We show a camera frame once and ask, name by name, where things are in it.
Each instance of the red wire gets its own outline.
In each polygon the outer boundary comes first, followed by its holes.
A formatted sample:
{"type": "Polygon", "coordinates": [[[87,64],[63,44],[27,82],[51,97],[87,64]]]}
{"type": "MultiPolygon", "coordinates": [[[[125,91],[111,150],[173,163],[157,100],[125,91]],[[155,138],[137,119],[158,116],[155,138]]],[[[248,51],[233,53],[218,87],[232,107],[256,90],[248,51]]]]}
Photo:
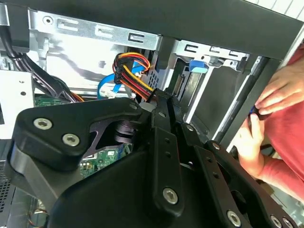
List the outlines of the red wire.
{"type": "Polygon", "coordinates": [[[133,83],[130,77],[128,77],[124,72],[122,72],[122,76],[127,79],[129,84],[137,88],[139,91],[143,92],[145,95],[150,96],[150,94],[145,89],[141,88],[138,84],[133,83]]]}
{"type": "Polygon", "coordinates": [[[139,94],[145,101],[147,101],[148,97],[146,97],[145,95],[143,95],[136,88],[132,87],[132,85],[130,85],[129,83],[125,82],[124,80],[120,80],[120,81],[121,81],[121,83],[123,83],[124,85],[126,85],[127,87],[129,87],[130,89],[132,89],[134,92],[136,92],[137,94],[139,94]]]}
{"type": "Polygon", "coordinates": [[[149,65],[149,61],[146,59],[146,58],[144,58],[144,57],[142,57],[142,56],[140,56],[140,55],[126,55],[126,56],[123,56],[122,58],[124,58],[124,57],[135,57],[135,58],[140,58],[140,59],[142,59],[147,65],[149,65]]]}

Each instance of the black frame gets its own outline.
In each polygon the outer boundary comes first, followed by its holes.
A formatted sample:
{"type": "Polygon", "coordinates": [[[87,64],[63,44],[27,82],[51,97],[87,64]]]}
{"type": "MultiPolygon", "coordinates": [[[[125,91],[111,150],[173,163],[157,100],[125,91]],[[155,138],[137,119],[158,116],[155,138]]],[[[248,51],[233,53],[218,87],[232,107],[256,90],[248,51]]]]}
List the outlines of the black frame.
{"type": "Polygon", "coordinates": [[[286,56],[303,25],[244,0],[5,2],[278,60],[286,56]]]}

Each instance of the screw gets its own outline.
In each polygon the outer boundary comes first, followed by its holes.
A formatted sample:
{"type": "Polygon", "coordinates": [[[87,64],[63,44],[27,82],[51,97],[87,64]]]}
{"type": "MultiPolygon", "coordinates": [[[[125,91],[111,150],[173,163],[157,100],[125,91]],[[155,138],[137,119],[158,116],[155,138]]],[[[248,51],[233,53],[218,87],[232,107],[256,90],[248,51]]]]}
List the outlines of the screw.
{"type": "Polygon", "coordinates": [[[212,144],[215,149],[219,150],[219,145],[217,145],[215,142],[212,144]]]}
{"type": "Polygon", "coordinates": [[[242,225],[241,220],[234,211],[231,210],[227,211],[227,217],[235,227],[241,227],[242,225]]]}
{"type": "Polygon", "coordinates": [[[62,137],[62,141],[68,146],[77,146],[80,143],[80,139],[74,134],[65,134],[62,137]]]}
{"type": "Polygon", "coordinates": [[[41,130],[48,130],[53,126],[52,122],[45,118],[37,118],[34,120],[33,124],[41,130]]]}
{"type": "Polygon", "coordinates": [[[281,222],[275,216],[272,215],[272,216],[270,216],[270,218],[276,227],[282,228],[281,222]]]}
{"type": "Polygon", "coordinates": [[[193,132],[193,127],[191,125],[187,125],[187,128],[188,128],[189,131],[193,132]]]}
{"type": "Polygon", "coordinates": [[[283,221],[288,226],[288,228],[294,228],[294,226],[291,224],[291,222],[288,219],[283,217],[283,221]]]}
{"type": "Polygon", "coordinates": [[[132,108],[132,109],[137,109],[137,106],[136,105],[134,105],[134,104],[130,104],[130,107],[132,108]]]}
{"type": "Polygon", "coordinates": [[[171,188],[165,188],[162,191],[162,195],[167,200],[167,202],[170,204],[176,204],[179,199],[176,192],[171,188]]]}
{"type": "Polygon", "coordinates": [[[46,16],[42,19],[43,23],[46,25],[52,25],[53,24],[53,19],[49,16],[46,16]]]}
{"type": "Polygon", "coordinates": [[[165,114],[165,113],[159,112],[158,114],[159,114],[161,117],[166,118],[166,114],[165,114]]]}

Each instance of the black wire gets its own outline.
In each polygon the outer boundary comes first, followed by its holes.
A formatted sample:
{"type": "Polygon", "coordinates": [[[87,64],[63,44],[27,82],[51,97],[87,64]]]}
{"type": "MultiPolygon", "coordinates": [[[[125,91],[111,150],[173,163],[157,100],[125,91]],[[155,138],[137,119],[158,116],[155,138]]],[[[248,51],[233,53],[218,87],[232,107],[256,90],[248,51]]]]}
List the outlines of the black wire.
{"type": "Polygon", "coordinates": [[[31,72],[34,77],[34,85],[43,93],[60,100],[76,102],[67,85],[58,78],[54,78],[34,63],[26,54],[13,50],[10,30],[8,26],[0,26],[0,38],[8,54],[19,71],[31,72]]]}
{"type": "Polygon", "coordinates": [[[157,91],[157,88],[154,89],[153,92],[151,93],[151,95],[148,97],[148,99],[147,99],[147,101],[146,101],[147,103],[150,103],[150,102],[151,102],[151,100],[152,100],[152,98],[154,97],[156,91],[157,91]]]}

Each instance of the finger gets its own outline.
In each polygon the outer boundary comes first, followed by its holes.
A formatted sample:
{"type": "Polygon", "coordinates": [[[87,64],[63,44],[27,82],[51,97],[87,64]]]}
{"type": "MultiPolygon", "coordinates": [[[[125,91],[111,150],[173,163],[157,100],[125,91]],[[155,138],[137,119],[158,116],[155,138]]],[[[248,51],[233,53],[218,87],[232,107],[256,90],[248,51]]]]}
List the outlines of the finger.
{"type": "Polygon", "coordinates": [[[249,125],[248,125],[248,119],[243,122],[241,128],[238,131],[241,138],[252,138],[249,125]]]}
{"type": "Polygon", "coordinates": [[[256,101],[256,107],[259,107],[259,104],[269,95],[271,95],[274,91],[282,88],[283,86],[285,86],[287,84],[287,82],[285,80],[275,80],[273,82],[271,82],[270,84],[268,84],[266,86],[266,88],[264,89],[264,91],[262,92],[261,96],[258,98],[258,100],[256,101]]]}
{"type": "Polygon", "coordinates": [[[283,101],[273,104],[271,106],[268,106],[266,108],[261,108],[259,110],[259,113],[261,115],[267,115],[270,113],[274,113],[277,111],[280,111],[282,109],[285,109],[287,107],[293,106],[299,102],[303,101],[303,94],[302,93],[296,93],[296,94],[292,94],[291,96],[289,96],[288,98],[284,99],[283,101]]]}
{"type": "Polygon", "coordinates": [[[252,138],[261,141],[263,140],[262,124],[256,114],[250,115],[252,138]]]}
{"type": "Polygon", "coordinates": [[[266,97],[258,104],[257,108],[266,108],[273,104],[279,103],[296,92],[297,91],[294,89],[293,84],[289,83],[266,97]]]}

